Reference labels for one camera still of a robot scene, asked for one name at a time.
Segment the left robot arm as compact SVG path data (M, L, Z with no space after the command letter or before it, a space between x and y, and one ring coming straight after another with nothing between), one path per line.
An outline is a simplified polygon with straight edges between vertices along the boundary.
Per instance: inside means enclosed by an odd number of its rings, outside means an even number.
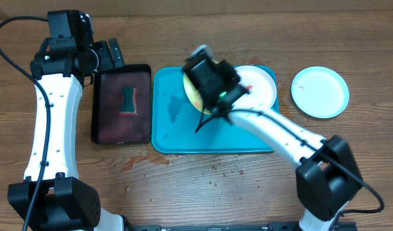
M101 206L98 192L79 179L76 117L86 77L113 67L106 42L95 42L90 17L51 11L50 35L31 62L37 114L33 147L21 183L8 201L32 230L128 230L127 219Z

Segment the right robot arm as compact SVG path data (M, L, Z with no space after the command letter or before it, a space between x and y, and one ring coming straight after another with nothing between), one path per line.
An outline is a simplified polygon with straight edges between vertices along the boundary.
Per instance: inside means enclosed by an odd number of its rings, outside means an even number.
M227 61L215 62L207 48L183 66L203 108L261 139L296 172L297 196L305 207L301 230L334 230L344 207L361 189L361 174L349 144L310 132L266 106Z

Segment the white plate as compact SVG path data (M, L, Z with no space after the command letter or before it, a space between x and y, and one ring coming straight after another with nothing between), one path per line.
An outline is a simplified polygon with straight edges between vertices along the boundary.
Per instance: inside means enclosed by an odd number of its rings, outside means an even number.
M276 101L277 88L271 75L259 67L243 65L235 68L240 84L249 93L236 100L238 108L271 108Z

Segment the green and orange sponge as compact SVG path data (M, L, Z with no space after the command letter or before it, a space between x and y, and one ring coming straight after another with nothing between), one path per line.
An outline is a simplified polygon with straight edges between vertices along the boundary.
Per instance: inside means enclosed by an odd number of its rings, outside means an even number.
M119 112L122 114L137 114L137 90L134 87L123 87L121 89L122 103Z

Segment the light blue plate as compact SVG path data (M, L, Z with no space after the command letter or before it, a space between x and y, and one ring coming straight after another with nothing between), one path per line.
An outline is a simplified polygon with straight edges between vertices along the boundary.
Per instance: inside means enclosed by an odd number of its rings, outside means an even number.
M291 95L301 111L319 119L338 116L349 103L349 89L343 77L321 66L307 67L297 73Z

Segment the yellow green plate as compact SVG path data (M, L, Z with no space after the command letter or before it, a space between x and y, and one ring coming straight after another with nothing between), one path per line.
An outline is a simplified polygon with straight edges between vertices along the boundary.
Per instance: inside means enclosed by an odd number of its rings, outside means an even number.
M212 113L204 107L200 90L208 88L210 80L215 75L214 67L218 63L216 59L212 58L194 58L188 60L182 68L185 94L191 104L205 115Z

